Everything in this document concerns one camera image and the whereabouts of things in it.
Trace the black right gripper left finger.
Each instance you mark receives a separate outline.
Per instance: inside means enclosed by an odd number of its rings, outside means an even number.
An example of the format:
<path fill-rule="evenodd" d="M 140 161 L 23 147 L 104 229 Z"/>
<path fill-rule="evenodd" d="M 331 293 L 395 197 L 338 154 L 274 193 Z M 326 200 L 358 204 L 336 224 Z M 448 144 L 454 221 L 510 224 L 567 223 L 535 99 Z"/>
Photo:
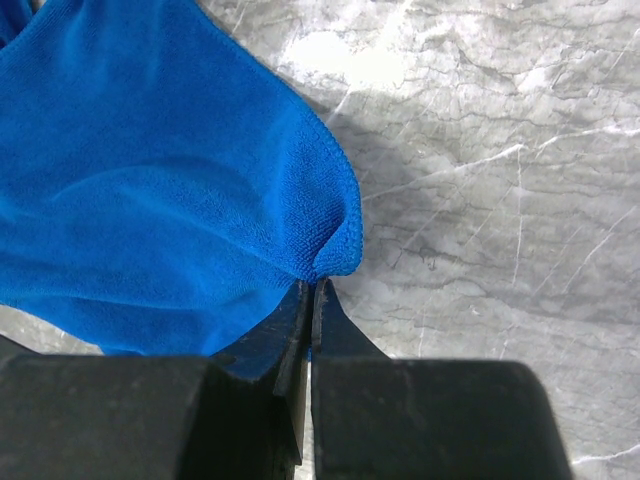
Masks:
<path fill-rule="evenodd" d="M 1 342 L 5 479 L 290 479 L 310 289 L 217 354 L 72 356 Z"/>

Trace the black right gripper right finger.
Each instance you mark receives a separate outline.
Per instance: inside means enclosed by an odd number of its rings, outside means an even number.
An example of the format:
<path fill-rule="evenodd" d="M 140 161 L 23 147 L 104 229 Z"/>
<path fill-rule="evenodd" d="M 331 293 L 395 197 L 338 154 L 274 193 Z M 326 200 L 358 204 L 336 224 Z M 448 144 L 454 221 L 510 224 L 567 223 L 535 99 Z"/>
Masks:
<path fill-rule="evenodd" d="M 315 290 L 311 412 L 320 479 L 568 479 L 545 389 L 525 364 L 393 359 Z"/>

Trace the blue towel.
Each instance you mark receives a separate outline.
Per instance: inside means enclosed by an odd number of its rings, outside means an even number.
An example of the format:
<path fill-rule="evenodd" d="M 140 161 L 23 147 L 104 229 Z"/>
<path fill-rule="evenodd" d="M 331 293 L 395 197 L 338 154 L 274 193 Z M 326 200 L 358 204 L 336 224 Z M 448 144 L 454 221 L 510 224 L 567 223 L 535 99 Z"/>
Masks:
<path fill-rule="evenodd" d="M 4 305 L 208 356 L 362 255 L 336 139 L 197 3 L 2 3 Z"/>

